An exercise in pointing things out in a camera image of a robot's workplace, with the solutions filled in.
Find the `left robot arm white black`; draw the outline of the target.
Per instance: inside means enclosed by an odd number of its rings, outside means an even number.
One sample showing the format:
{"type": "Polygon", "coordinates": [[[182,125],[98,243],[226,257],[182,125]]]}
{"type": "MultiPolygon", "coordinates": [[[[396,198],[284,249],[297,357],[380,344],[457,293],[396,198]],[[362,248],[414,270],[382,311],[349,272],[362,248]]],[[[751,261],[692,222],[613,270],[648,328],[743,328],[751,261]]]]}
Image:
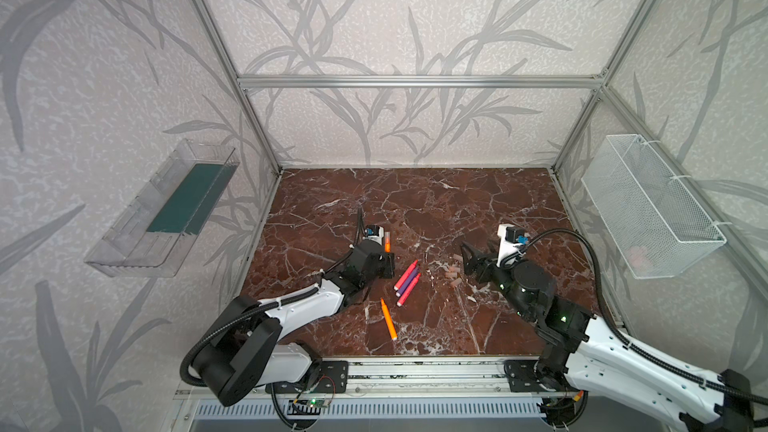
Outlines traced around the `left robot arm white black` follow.
{"type": "Polygon", "coordinates": [[[233,299],[183,357],[181,381],[208,388],[224,406],[260,386],[275,393],[289,384],[309,390],[321,381],[323,359],[305,343],[281,340],[363,300],[376,280],[394,275],[394,260],[384,245],[363,239],[303,289],[276,298],[233,299]]]}

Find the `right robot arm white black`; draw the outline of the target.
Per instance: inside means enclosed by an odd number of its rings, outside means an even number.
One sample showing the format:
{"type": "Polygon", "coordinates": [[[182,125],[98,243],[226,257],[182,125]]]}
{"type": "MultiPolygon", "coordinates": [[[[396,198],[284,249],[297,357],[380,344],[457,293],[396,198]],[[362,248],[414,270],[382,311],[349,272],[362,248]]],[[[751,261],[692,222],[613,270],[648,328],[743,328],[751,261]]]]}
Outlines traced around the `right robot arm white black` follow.
{"type": "Polygon", "coordinates": [[[463,272],[496,286],[545,343],[534,375],[549,389],[596,393],[642,412],[674,431],[755,431],[766,427],[755,408],[766,398],[733,371],[712,372],[625,335],[615,325],[556,293],[555,278],[504,244],[494,257],[460,247],[463,272]]]}

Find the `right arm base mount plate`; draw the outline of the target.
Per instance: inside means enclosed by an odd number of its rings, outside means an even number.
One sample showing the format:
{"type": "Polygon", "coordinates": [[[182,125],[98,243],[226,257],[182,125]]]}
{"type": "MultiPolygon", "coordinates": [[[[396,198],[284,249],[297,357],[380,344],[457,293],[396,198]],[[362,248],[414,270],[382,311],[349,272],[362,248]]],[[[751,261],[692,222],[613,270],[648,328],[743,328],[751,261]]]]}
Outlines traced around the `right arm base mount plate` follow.
{"type": "Polygon", "coordinates": [[[536,371],[537,358],[507,359],[503,362],[503,374],[513,393],[540,393],[556,396],[573,396],[577,390],[564,379],[541,378],[536,371]]]}

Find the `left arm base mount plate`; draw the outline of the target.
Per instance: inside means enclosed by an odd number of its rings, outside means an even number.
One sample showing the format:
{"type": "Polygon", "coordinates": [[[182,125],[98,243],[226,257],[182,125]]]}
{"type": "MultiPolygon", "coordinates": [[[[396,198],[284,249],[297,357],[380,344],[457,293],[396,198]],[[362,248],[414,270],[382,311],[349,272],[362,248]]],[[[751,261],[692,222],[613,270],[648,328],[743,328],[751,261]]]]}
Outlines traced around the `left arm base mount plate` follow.
{"type": "Polygon", "coordinates": [[[350,363],[343,360],[323,361],[312,365],[305,376],[294,384],[297,392],[338,394],[347,389],[350,363]]]}

